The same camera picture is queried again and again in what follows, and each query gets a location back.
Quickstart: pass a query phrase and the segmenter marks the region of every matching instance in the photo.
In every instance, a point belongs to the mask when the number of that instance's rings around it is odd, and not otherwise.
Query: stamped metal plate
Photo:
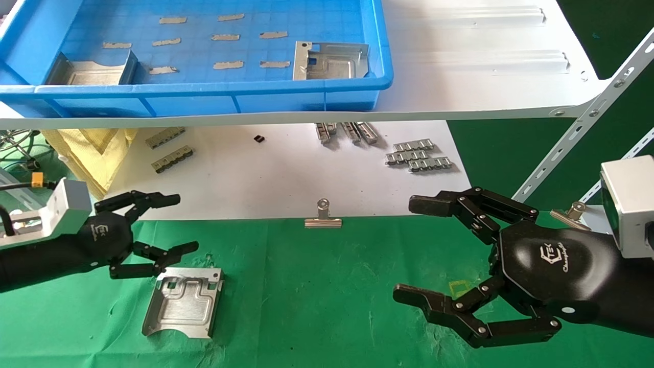
[[[142,334],[174,329],[189,339],[210,339],[222,283],[220,268],[167,267],[157,277]]]

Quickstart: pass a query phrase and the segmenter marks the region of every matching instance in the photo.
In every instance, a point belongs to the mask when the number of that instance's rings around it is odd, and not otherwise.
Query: metal bracket
[[[174,329],[189,339],[210,339],[222,283],[220,268],[167,268],[157,277],[141,333]]]
[[[524,202],[543,183],[559,162],[654,59],[653,43],[654,29],[649,31],[643,41],[613,75],[609,87],[594,99],[584,114],[575,120],[511,199]]]
[[[331,228],[340,229],[343,226],[342,219],[332,219],[329,217],[329,200],[322,198],[318,201],[318,218],[305,219],[304,227],[307,229]]]

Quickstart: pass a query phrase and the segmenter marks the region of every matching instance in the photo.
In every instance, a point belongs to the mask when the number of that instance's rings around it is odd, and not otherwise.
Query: blue tray
[[[243,13],[219,22],[219,16]],[[160,24],[162,17],[187,17]],[[369,111],[393,71],[381,0],[18,0],[0,30],[0,100],[26,117],[162,117],[266,111]],[[261,32],[288,37],[261,39]],[[212,41],[213,34],[240,34]],[[180,37],[176,45],[152,42]],[[296,41],[366,43],[358,79],[293,81]],[[139,60],[132,84],[43,86],[58,57],[101,65]],[[213,69],[242,60],[239,69]],[[290,61],[262,68],[261,61]],[[151,75],[151,67],[178,73]]]

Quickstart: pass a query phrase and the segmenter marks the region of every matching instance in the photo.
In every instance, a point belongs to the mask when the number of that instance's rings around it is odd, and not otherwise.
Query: metal connector strip
[[[329,200],[322,198],[318,201],[318,218],[305,219],[304,227],[307,229],[328,228],[340,229],[343,226],[342,219],[332,219],[329,217]]]
[[[317,122],[316,133],[318,134],[318,139],[322,144],[329,142],[330,135],[329,135],[329,130],[327,130],[327,124],[323,122]]]
[[[410,172],[449,169],[452,162],[447,157],[426,158],[424,160],[409,161]]]
[[[145,140],[145,143],[151,148],[155,149],[164,143],[171,141],[186,131],[186,128],[183,126],[173,126],[167,129],[158,132],[154,136]]]
[[[361,133],[361,136],[363,137],[364,141],[366,141],[367,144],[373,145],[377,143],[377,139],[379,136],[377,135],[377,132],[368,124],[367,121],[360,121],[356,123],[356,127],[359,129],[359,133]]]
[[[361,142],[361,135],[359,134],[359,129],[356,128],[356,124],[353,122],[342,122],[343,130],[345,135],[352,141],[352,143]]]
[[[406,164],[411,160],[424,160],[429,158],[425,151],[395,152],[386,154],[386,165]]]
[[[191,157],[193,155],[193,149],[187,145],[184,147],[178,149],[177,151],[171,153],[170,155],[167,155],[166,157],[161,158],[160,160],[157,160],[152,163],[152,168],[154,171],[157,172],[157,174],[160,174],[172,167],[175,164],[178,164],[182,162],[183,160],[186,160],[187,157]]]
[[[434,149],[436,145],[432,142],[431,139],[420,139],[418,141],[402,142],[393,145],[395,152],[404,152],[404,151],[417,151],[419,149],[431,150]]]

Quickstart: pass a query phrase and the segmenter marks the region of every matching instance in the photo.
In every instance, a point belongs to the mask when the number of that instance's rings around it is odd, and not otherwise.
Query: cable
[[[5,228],[5,234],[7,236],[16,235],[16,231],[14,230],[14,223],[11,221],[11,216],[9,215],[7,209],[2,207],[2,205],[0,205],[0,218],[2,219],[2,225]]]

